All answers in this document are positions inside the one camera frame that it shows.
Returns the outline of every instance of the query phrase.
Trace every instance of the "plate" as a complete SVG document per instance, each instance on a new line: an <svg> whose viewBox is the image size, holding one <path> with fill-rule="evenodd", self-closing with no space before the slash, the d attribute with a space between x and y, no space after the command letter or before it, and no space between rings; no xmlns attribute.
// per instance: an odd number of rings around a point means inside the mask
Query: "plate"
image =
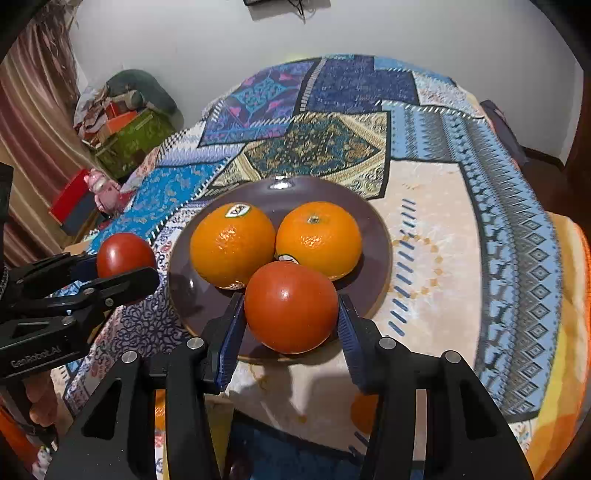
<svg viewBox="0 0 591 480"><path fill-rule="evenodd" d="M219 196L179 235L168 265L168 287L173 307L192 335L198 336L210 319L223 315L234 293L206 282L191 264L189 243L199 222L219 206L244 202L265 212L277 230L285 215L294 208L320 201L332 202L347 210L357 221L363 239L361 259L349 275L335 282L337 291L349 295L361 316L371 317L378 310L386 295L392 268L390 237L378 213L359 195L331 181L309 176L277 177L246 183ZM247 328L239 357L244 361L262 362L297 360L298 356L270 350Z"/></svg>

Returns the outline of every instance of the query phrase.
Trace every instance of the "screw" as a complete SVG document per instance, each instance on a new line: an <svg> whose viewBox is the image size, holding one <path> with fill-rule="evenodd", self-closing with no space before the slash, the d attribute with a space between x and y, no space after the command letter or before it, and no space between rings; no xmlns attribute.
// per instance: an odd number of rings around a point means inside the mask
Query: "screw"
<svg viewBox="0 0 591 480"><path fill-rule="evenodd" d="M138 354L135 353L133 350L125 352L123 355L121 355L121 359L123 360L123 363L125 363L125 364L130 364L131 362L135 362L135 359L137 357L138 357Z"/></svg>
<svg viewBox="0 0 591 480"><path fill-rule="evenodd" d="M460 363L461 359L462 359L462 356L453 350L449 350L449 351L445 352L445 360L447 360L451 364L458 364L458 363Z"/></svg>
<svg viewBox="0 0 591 480"><path fill-rule="evenodd" d="M396 340L390 337L382 337L380 338L378 344L385 350L391 350L392 348L396 347Z"/></svg>
<svg viewBox="0 0 591 480"><path fill-rule="evenodd" d="M187 340L187 346L191 350L195 350L196 348L201 348L205 342L201 337L193 337Z"/></svg>

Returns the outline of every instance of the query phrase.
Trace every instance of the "stuffed toy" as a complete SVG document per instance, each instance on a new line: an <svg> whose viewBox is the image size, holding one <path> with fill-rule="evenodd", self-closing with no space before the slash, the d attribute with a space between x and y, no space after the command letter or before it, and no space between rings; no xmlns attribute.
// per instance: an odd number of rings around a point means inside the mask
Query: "stuffed toy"
<svg viewBox="0 0 591 480"><path fill-rule="evenodd" d="M88 189L95 194L95 203L101 212L107 215L119 213L121 186L116 181L95 168L84 177L84 181Z"/></svg>

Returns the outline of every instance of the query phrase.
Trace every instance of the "bed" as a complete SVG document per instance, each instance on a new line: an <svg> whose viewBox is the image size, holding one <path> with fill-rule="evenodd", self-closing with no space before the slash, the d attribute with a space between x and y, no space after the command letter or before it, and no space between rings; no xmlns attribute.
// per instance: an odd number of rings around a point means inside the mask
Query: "bed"
<svg viewBox="0 0 591 480"><path fill-rule="evenodd" d="M126 211L89 251L133 232L152 246L161 284L116 309L90 354L68 367L72 414L126 350L150 356L189 337L170 303L167 270L190 219L238 185L301 174L346 186L380 214L392 277L372 319L413 351L460 352L543 478L586 414L586 240L569 218L544 211L469 92L384 57L327 55L264 69L147 155L123 186L135 192ZM351 417L358 392L342 353L329 350L291 365L239 362L225 394L248 420L230 445L257 439L244 453L253 478L287 477L302 451L313 459L306 478L355 477L368 435ZM265 440L269 427L309 444ZM422 475L416 449L415 460Z"/></svg>

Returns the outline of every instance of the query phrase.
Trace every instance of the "table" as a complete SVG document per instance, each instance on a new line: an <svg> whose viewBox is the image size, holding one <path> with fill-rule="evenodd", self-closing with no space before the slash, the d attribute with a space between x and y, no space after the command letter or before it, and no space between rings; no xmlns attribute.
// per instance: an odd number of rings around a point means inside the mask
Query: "table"
<svg viewBox="0 0 591 480"><path fill-rule="evenodd" d="M115 232L136 233L152 245L161 284L113 313L66 388L72 411L121 353L152 355L187 339L167 266L188 221L239 184L302 174L350 188L386 224L392 279L373 317L382 334L416 352L460 352L543 476L573 435L586 386L586 243L576 225L542 209L470 93L383 57L329 55L262 70L146 157L124 185L137 190L126 212L89 249ZM226 394L249 417L324 453L352 452L328 458L353 465L365 451L338 346L295 365L240 362ZM257 458L269 454L261 445ZM416 450L415 459L420 469Z"/></svg>

